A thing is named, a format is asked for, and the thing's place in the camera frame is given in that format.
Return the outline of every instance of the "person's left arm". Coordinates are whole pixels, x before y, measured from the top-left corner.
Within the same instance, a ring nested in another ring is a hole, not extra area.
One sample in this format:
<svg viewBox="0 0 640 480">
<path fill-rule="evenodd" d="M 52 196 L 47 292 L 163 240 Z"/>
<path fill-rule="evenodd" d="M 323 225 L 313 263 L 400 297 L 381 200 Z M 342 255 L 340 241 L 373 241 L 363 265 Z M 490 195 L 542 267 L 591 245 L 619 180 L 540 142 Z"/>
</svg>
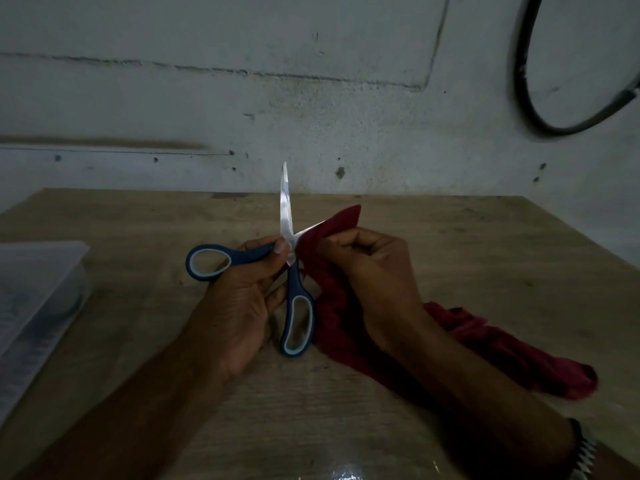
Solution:
<svg viewBox="0 0 640 480">
<path fill-rule="evenodd" d="M 209 286 L 180 336 L 52 444 L 20 479 L 151 478 L 176 459 L 212 414 L 225 384 L 260 349 L 268 315 L 285 285 L 268 293 L 284 266 L 277 236 L 262 261 L 226 270 Z"/>
</svg>

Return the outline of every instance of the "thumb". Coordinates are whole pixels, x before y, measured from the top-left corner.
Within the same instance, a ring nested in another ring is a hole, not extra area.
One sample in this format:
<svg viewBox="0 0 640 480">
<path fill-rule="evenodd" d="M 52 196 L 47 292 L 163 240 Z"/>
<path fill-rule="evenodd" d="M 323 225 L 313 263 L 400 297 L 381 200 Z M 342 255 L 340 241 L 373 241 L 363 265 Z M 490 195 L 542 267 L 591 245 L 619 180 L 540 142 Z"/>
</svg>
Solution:
<svg viewBox="0 0 640 480">
<path fill-rule="evenodd" d="M 362 255 L 336 244 L 331 239 L 323 239 L 318 246 L 318 254 L 338 266 L 345 274 L 350 275 L 355 270 L 356 261 Z"/>
<path fill-rule="evenodd" d="M 288 252 L 289 246 L 281 236 L 275 242 L 273 249 L 266 258 L 251 264 L 236 266 L 236 270 L 242 273 L 245 279 L 250 281 L 260 281 L 265 278 L 270 278 L 284 266 L 284 263 L 287 261 Z"/>
</svg>

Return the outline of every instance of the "wall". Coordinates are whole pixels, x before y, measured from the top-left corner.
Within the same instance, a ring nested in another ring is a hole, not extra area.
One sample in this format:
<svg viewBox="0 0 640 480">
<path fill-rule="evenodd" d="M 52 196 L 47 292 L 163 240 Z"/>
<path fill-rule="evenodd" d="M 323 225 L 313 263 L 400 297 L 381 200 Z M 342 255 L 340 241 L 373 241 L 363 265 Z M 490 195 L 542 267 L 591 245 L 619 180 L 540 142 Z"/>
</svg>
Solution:
<svg viewBox="0 0 640 480">
<path fill-rule="evenodd" d="M 531 135 L 509 87 L 522 5 L 2 0 L 1 186 L 276 191 L 286 160 L 294 192 L 523 194 L 640 264 L 640 103 Z M 640 70 L 638 13 L 545 1 L 529 73 L 546 117 L 586 117 Z M 69 142 L 179 149 L 55 151 Z"/>
</svg>

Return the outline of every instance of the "person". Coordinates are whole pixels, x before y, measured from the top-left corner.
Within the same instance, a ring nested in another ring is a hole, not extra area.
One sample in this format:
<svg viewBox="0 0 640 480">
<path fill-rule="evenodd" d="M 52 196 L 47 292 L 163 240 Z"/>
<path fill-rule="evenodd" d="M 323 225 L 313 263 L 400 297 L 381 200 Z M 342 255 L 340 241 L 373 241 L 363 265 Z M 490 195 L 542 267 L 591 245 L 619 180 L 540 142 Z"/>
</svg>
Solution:
<svg viewBox="0 0 640 480">
<path fill-rule="evenodd" d="M 268 315 L 285 299 L 284 285 L 269 291 L 287 257 L 283 238 L 248 241 L 241 249 L 269 242 L 275 243 L 269 256 L 226 270 L 178 338 L 19 478 L 138 479 L 164 471 L 212 414 L 225 385 L 257 354 Z M 633 464 L 585 438 L 576 422 L 457 343 L 425 313 L 402 239 L 356 228 L 325 238 L 318 252 L 346 274 L 373 341 L 433 396 L 453 429 L 471 441 L 467 451 L 498 459 L 496 471 L 510 478 L 640 478 Z"/>
</svg>

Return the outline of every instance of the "crumpled red fabric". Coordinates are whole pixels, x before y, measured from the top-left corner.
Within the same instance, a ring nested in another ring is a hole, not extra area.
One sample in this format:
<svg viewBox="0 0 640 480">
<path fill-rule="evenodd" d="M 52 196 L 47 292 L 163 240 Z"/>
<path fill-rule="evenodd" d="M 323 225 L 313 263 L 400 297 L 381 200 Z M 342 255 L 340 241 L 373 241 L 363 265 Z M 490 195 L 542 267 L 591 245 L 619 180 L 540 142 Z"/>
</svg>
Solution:
<svg viewBox="0 0 640 480">
<path fill-rule="evenodd" d="M 362 308 L 345 275 L 316 252 L 322 238 L 356 227 L 359 217 L 359 205 L 344 209 L 304 234 L 296 247 L 305 273 L 322 288 L 316 299 L 314 343 L 331 359 L 372 377 L 406 400 L 425 406 L 431 400 L 420 384 L 369 338 Z M 424 309 L 453 338 L 526 389 L 581 399 L 598 386 L 591 366 L 549 355 L 487 325 L 487 320 L 463 308 L 447 310 L 429 302 Z"/>
</svg>

